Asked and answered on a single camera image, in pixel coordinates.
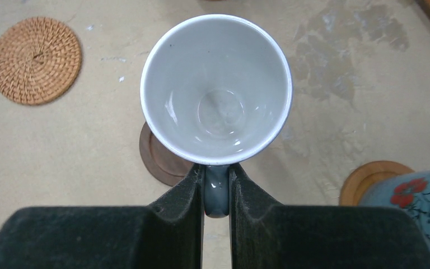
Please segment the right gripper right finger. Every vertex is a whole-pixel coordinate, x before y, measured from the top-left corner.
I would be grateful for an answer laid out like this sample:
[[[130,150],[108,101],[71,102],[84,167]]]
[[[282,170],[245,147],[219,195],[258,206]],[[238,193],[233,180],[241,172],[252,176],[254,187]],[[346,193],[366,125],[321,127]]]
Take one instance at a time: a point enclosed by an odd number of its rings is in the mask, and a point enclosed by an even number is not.
[[[239,164],[229,167],[233,268],[430,268],[430,248],[388,207],[278,202]]]

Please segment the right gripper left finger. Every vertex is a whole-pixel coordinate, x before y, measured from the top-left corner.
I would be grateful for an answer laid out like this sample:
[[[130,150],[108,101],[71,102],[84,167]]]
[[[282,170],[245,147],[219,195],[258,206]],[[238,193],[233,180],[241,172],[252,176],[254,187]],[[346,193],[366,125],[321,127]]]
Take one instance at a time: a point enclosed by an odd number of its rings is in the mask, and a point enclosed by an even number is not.
[[[0,229],[0,268],[201,268],[203,168],[147,206],[25,207]]]

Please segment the dark brown wooden coaster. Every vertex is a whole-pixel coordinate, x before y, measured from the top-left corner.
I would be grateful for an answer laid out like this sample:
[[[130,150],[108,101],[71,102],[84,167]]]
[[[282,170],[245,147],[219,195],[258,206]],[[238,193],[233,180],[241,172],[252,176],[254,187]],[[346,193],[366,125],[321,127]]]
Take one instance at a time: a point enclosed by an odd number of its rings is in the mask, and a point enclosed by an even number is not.
[[[168,150],[144,123],[139,137],[139,152],[148,172],[159,182],[170,187],[178,184],[193,163]]]

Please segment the small grey white mug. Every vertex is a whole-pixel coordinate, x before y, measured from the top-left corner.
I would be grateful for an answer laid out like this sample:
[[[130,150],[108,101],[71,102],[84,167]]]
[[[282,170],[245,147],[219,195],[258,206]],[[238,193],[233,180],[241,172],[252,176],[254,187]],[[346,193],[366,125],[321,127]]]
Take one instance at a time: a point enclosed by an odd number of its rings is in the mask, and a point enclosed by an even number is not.
[[[153,135],[203,166],[205,213],[229,214],[231,165],[264,150],[282,130],[293,78],[278,43],[237,16],[208,14],[174,26],[144,64],[140,100]]]

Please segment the blue mug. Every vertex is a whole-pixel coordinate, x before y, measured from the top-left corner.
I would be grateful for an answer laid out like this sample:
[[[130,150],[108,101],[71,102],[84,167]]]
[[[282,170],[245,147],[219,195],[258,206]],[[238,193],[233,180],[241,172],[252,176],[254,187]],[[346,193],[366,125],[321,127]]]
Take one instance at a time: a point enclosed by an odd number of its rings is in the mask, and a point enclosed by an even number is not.
[[[360,206],[393,207],[418,225],[430,246],[430,171],[392,177],[369,187]]]

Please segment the woven rattan coaster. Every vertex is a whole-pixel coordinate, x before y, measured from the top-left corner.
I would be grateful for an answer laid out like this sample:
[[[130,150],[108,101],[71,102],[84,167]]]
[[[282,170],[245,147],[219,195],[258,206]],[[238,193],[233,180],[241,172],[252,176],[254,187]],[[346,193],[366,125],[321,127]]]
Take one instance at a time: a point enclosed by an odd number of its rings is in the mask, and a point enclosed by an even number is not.
[[[65,94],[82,66],[76,33],[50,17],[24,19],[0,36],[0,93],[21,105],[43,105]]]

